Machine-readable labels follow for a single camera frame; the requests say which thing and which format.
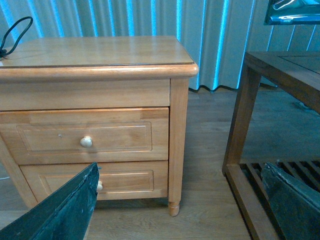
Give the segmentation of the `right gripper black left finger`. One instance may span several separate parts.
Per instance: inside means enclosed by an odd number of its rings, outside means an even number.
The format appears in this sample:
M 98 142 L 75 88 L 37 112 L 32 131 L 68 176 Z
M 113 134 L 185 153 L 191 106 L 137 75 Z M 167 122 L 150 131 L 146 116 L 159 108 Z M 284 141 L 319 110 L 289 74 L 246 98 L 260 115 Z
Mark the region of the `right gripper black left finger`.
M 82 240 L 94 212 L 99 168 L 92 163 L 0 231 L 2 240 Z

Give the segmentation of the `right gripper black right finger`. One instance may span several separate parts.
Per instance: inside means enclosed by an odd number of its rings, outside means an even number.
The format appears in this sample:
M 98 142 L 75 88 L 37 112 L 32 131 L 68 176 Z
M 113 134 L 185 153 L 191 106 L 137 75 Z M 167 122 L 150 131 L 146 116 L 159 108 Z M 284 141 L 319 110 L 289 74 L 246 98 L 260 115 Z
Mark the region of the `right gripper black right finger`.
M 261 171 L 262 183 L 287 240 L 320 238 L 320 193 L 272 163 Z

